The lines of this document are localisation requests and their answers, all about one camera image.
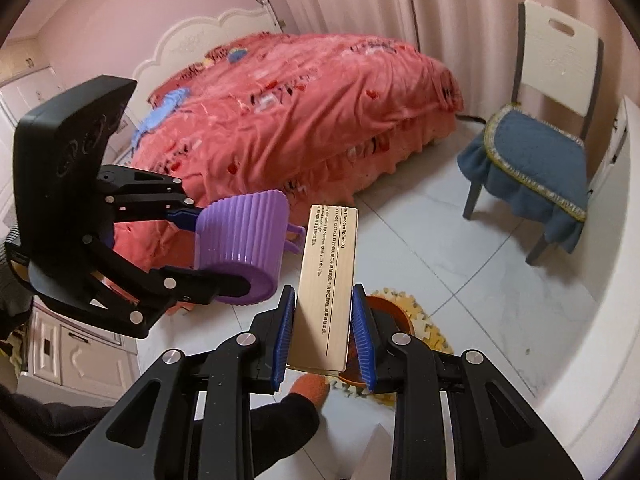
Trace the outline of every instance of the white headboard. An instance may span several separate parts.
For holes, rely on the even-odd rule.
[[[138,86],[129,101],[127,115],[139,124],[151,110],[146,102],[149,94],[178,70],[202,61],[212,48],[255,32],[282,32],[269,0],[256,1],[260,4],[258,9],[229,9],[217,18],[196,16],[166,31],[153,57],[133,71]]]

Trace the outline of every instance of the terracotta pot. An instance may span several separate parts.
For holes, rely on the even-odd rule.
[[[369,303],[369,307],[373,310],[381,310],[382,312],[391,314],[396,325],[398,325],[400,332],[415,335],[411,319],[409,319],[409,316],[405,314],[404,310],[395,303],[377,296],[367,296],[367,303]],[[347,352],[346,370],[338,375],[338,378],[342,382],[350,384],[351,386],[356,386],[357,388],[366,387],[366,384],[362,382],[362,378],[360,377],[360,364],[358,362],[358,353],[356,351],[353,335],[349,336],[349,351]]]

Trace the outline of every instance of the drawer handle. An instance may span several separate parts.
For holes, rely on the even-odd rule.
[[[69,332],[69,337],[72,337],[73,339],[78,339],[79,341],[82,341],[83,343],[89,344],[89,340],[79,336],[78,334],[74,334],[73,332]]]

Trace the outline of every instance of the white tile floor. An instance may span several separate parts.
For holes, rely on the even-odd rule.
[[[471,221],[462,218],[468,182],[455,155],[473,135],[461,126],[449,138],[399,165],[356,201],[360,210],[356,280],[415,296],[457,354],[484,352],[532,405],[562,373],[596,311],[587,290],[549,250],[536,267],[525,256],[541,230],[511,215],[483,192]],[[297,285],[300,256],[286,253],[280,287]],[[280,290],[255,306],[220,303],[165,317],[139,342],[148,367],[162,350],[187,354],[215,348],[247,330],[253,316],[276,307]],[[287,371],[279,399],[296,377]],[[272,402],[252,396],[252,405]],[[376,424],[392,434],[394,414],[372,400],[332,391],[318,434],[305,449],[261,479],[348,478]]]

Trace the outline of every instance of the blue cloth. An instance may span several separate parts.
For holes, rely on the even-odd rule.
[[[188,88],[178,88],[167,92],[162,100],[162,104],[149,112],[131,137],[131,147],[134,151],[137,150],[140,145],[140,139],[153,128],[157,128],[171,112],[182,104],[189,94],[190,90]]]
[[[249,53],[249,51],[247,49],[245,49],[245,48],[236,48],[235,50],[233,50],[233,51],[231,51],[231,52],[229,52],[227,54],[226,59],[231,64],[237,63],[244,56],[246,56],[248,53]]]
[[[458,166],[514,215],[542,222],[547,242],[574,250],[588,198],[579,140],[507,105],[458,155]]]

